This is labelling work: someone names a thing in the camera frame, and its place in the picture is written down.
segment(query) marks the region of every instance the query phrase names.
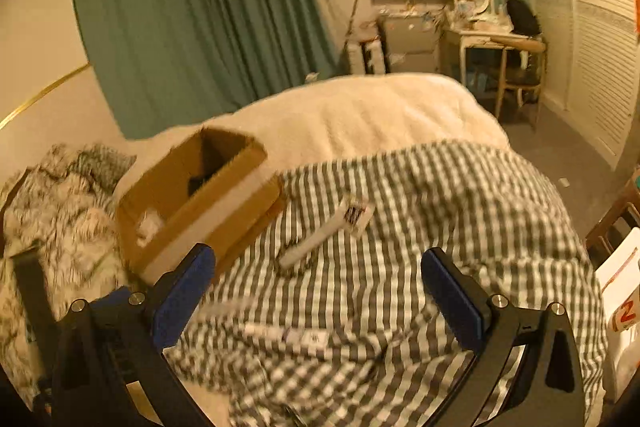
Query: drawer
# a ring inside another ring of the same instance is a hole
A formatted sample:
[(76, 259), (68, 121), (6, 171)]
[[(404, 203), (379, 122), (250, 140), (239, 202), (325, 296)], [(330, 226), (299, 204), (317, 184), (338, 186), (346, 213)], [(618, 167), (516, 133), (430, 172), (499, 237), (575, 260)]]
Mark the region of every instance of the drawer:
[(437, 73), (438, 61), (433, 53), (387, 54), (389, 73)]
[(438, 45), (435, 26), (422, 17), (389, 17), (384, 19), (382, 31), (387, 53), (430, 52)]

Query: cardboard box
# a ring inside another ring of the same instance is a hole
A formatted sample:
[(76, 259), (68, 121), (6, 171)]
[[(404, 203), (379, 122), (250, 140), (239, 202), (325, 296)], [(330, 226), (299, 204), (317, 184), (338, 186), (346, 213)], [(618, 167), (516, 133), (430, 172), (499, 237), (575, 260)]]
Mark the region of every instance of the cardboard box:
[(284, 209), (280, 179), (266, 160), (253, 137), (216, 128), (171, 149), (116, 209), (130, 269), (153, 284), (195, 243), (206, 243), (216, 256), (215, 279), (224, 273)]

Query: wooden chair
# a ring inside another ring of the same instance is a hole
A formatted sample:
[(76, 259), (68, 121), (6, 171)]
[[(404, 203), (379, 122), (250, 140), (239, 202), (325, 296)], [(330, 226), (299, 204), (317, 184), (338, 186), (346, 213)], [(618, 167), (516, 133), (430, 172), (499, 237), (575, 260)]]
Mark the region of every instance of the wooden chair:
[[(540, 118), (540, 98), (545, 87), (546, 76), (546, 44), (535, 39), (514, 39), (513, 37), (493, 36), (492, 42), (504, 46), (502, 49), (502, 58), (500, 60), (500, 69), (498, 70), (498, 95), (495, 101), (495, 118), (500, 118), (500, 110), (504, 93), (507, 90), (516, 92), (518, 101), (518, 109), (524, 105), (522, 99), (523, 91), (535, 92), (538, 98), (538, 107), (536, 108), (536, 117), (533, 127), (538, 127), (538, 119)], [(529, 67), (522, 68), (507, 67), (507, 52), (510, 50), (518, 50), (521, 52), (529, 52), (537, 57), (529, 57)]]

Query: screw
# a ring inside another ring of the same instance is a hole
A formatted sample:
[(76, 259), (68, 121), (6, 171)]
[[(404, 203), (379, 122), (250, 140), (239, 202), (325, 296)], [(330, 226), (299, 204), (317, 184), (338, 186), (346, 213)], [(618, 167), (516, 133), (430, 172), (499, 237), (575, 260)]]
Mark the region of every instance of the screw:
[(494, 295), (491, 297), (491, 302), (496, 308), (506, 308), (509, 304), (509, 299), (504, 295)]
[(142, 292), (133, 292), (129, 295), (129, 304), (132, 306), (138, 306), (145, 301), (145, 294)]
[(71, 311), (76, 313), (81, 312), (82, 310), (84, 310), (85, 302), (86, 301), (84, 299), (76, 299), (71, 303)]
[(564, 315), (564, 306), (559, 302), (554, 302), (551, 304), (551, 311), (553, 311), (556, 315)]

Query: black and white gingham fabric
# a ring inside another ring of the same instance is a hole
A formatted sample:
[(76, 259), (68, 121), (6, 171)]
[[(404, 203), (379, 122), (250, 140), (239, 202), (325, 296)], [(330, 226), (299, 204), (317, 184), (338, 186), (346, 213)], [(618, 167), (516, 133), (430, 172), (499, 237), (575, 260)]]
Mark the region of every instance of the black and white gingham fabric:
[[(230, 393), (232, 425), (422, 425), (471, 358), (423, 290), (420, 257), (433, 246), (489, 294), (537, 309), (564, 303), (589, 412), (606, 353), (598, 284), (558, 192), (526, 160), (441, 142), (283, 178), (288, 209), (208, 296), (245, 308), (201, 313), (168, 355), (181, 375)], [(375, 204), (366, 233), (340, 231), (301, 275), (278, 276), (281, 245), (320, 227), (348, 193)], [(248, 333), (255, 324), (328, 330), (329, 340), (283, 342)], [(481, 420), (499, 409), (520, 355)]]

